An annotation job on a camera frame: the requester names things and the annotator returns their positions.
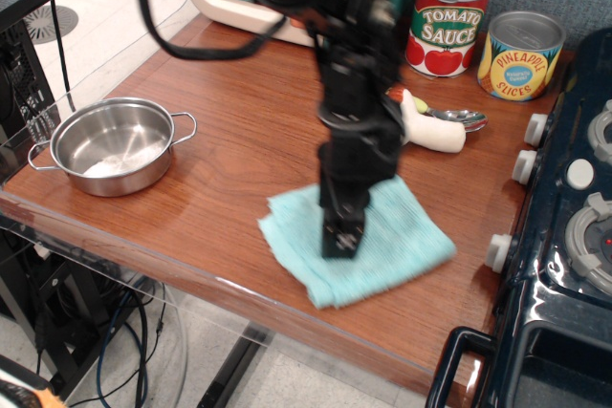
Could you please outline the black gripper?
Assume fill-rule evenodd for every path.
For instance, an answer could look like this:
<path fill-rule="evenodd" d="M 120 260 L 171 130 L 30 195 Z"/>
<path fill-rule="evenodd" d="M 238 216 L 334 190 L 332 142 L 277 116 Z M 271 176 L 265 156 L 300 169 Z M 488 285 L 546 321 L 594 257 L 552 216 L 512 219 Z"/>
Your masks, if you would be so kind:
<path fill-rule="evenodd" d="M 386 91 L 398 79 L 401 59 L 381 40 L 362 47 L 320 34 L 315 56 L 323 87 L 318 116 L 329 130 L 318 151 L 322 257 L 353 258 L 364 234 L 369 189 L 397 169 L 403 122 Z"/>

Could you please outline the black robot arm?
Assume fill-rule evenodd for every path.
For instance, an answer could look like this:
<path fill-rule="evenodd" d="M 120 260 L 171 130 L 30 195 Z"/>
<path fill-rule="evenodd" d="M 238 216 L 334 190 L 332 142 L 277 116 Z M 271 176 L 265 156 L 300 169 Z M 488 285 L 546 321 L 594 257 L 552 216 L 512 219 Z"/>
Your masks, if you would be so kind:
<path fill-rule="evenodd" d="M 329 139 L 318 149 L 322 255 L 352 259 L 370 190 L 394 177 L 405 134 L 388 89 L 399 76 L 391 0 L 253 0 L 302 24 L 314 40 Z"/>

